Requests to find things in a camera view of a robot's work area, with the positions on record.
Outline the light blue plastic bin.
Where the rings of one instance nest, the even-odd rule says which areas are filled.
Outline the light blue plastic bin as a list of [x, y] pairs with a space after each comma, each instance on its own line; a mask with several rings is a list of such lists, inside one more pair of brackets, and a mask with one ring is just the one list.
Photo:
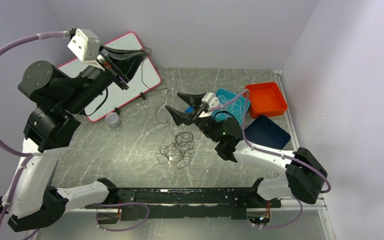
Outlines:
[[[218, 97], [221, 105], [225, 105], [238, 95], [237, 93], [233, 93], [223, 88], [218, 89], [215, 94]], [[241, 125], [244, 120], [244, 113], [248, 111], [250, 104], [251, 103], [249, 100], [246, 100], [245, 97], [241, 96], [227, 107], [224, 107], [218, 111], [214, 111], [211, 115], [217, 122], [230, 117], [235, 117], [239, 125]]]

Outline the small blue stamp block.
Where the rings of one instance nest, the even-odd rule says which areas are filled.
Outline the small blue stamp block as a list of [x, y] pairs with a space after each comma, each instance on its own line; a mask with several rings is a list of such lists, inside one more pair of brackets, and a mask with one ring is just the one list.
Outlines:
[[186, 113], [192, 113], [194, 111], [194, 108], [193, 107], [188, 107], [185, 112]]

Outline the small clear plastic cup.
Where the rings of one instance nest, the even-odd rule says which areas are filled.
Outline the small clear plastic cup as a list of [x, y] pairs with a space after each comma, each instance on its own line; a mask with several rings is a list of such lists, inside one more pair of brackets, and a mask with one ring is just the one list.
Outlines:
[[105, 116], [105, 121], [108, 123], [110, 128], [118, 128], [122, 124], [119, 114], [117, 114], [116, 112], [108, 113]]

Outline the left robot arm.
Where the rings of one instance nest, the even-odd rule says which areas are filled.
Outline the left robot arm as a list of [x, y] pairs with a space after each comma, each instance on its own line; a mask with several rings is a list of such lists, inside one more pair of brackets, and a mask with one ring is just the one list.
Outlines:
[[113, 83], [127, 90], [147, 55], [144, 49], [102, 45], [98, 65], [87, 66], [75, 77], [45, 60], [25, 70], [18, 90], [36, 103], [23, 131], [32, 157], [21, 160], [15, 190], [0, 197], [0, 213], [9, 214], [13, 231], [46, 228], [73, 209], [94, 204], [112, 208], [119, 202], [118, 188], [106, 178], [72, 188], [55, 188], [48, 181], [81, 124], [76, 115], [84, 115], [85, 108]]

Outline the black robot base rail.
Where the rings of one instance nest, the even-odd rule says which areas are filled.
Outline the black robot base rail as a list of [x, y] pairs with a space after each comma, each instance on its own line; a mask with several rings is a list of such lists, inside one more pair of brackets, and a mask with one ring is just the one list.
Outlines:
[[280, 208], [281, 201], [262, 199], [252, 187], [119, 188], [103, 202], [120, 213], [122, 221], [182, 218], [245, 220], [247, 210]]

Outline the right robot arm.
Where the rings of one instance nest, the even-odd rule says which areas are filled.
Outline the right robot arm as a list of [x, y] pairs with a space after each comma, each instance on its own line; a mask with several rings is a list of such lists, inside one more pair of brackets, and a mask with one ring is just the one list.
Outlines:
[[294, 197], [306, 204], [315, 204], [320, 194], [331, 190], [327, 171], [308, 149], [281, 150], [248, 140], [243, 123], [234, 116], [220, 121], [215, 119], [223, 105], [214, 92], [179, 92], [177, 96], [193, 108], [193, 112], [186, 113], [165, 105], [177, 126], [197, 126], [217, 144], [215, 151], [225, 161], [252, 164], [279, 174], [276, 178], [255, 182], [256, 190], [249, 197], [255, 207], [282, 197]]

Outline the orange plastic bin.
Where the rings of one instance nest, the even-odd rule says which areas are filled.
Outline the orange plastic bin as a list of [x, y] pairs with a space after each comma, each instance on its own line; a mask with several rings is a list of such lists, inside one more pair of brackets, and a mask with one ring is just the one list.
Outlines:
[[245, 87], [250, 101], [249, 114], [253, 119], [259, 116], [277, 117], [283, 115], [288, 104], [276, 82], [249, 84]]

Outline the dark blue plastic bin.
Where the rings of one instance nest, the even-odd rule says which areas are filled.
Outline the dark blue plastic bin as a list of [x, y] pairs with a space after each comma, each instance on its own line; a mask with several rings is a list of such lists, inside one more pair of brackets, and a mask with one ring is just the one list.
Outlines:
[[260, 115], [244, 129], [249, 142], [282, 150], [291, 140], [291, 135], [274, 121], [264, 115]]

